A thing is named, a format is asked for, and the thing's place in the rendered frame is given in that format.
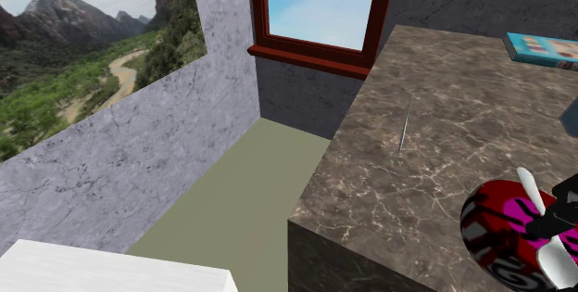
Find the white utensil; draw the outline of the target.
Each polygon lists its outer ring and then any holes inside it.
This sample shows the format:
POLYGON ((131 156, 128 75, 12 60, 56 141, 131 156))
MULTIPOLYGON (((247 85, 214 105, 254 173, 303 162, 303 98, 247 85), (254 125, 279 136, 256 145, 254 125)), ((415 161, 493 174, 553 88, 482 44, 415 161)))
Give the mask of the white utensil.
MULTIPOLYGON (((523 167, 517 168, 518 176, 524 191, 534 203, 540 215, 546 213, 546 206, 541 198, 533 175, 523 167)), ((536 252, 536 260, 549 282, 558 290, 575 287, 578 284, 578 265, 564 247, 558 235, 536 252)))

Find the grey blue box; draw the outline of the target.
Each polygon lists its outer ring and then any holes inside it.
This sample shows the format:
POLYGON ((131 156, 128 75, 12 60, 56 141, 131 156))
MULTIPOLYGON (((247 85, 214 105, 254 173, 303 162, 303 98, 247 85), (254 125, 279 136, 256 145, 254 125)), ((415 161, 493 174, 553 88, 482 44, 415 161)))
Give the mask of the grey blue box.
POLYGON ((559 121, 567 135, 578 139, 578 96, 560 114, 559 121))

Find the white block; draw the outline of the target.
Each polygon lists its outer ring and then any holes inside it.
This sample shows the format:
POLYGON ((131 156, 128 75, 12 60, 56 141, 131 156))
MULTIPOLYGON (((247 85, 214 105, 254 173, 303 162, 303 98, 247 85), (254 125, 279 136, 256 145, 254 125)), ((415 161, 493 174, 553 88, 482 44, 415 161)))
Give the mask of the white block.
POLYGON ((20 239, 0 292, 238 292, 228 270, 20 239))

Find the red pink black patterned bowl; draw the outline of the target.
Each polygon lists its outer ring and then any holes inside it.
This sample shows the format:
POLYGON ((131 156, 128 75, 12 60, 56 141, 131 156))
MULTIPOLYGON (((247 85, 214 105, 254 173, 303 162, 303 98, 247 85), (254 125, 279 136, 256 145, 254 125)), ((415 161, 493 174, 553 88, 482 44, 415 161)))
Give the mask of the red pink black patterned bowl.
MULTIPOLYGON (((540 193, 546 207, 556 198, 540 193)), ((501 285, 514 292, 556 292, 541 271, 537 250, 549 239, 525 231, 542 215, 518 182, 494 180, 476 188, 460 215, 461 236, 476 263, 501 285)), ((578 225, 558 235, 578 265, 578 225)))

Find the red framed window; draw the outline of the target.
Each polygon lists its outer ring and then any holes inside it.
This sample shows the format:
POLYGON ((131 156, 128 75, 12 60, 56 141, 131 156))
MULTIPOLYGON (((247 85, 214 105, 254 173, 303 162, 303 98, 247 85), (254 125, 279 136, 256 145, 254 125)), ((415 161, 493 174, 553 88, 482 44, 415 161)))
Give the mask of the red framed window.
POLYGON ((249 55, 364 81, 378 55, 390 0, 371 0, 369 20, 360 50, 314 43, 270 33, 268 0, 251 0, 255 43, 249 55))

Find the teal book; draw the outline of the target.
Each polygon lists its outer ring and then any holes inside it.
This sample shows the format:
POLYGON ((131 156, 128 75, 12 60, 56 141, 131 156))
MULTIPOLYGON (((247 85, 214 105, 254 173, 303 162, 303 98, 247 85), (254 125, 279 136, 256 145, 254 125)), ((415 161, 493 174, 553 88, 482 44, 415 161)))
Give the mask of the teal book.
POLYGON ((578 71, 578 41, 507 32, 503 43, 512 61, 578 71))

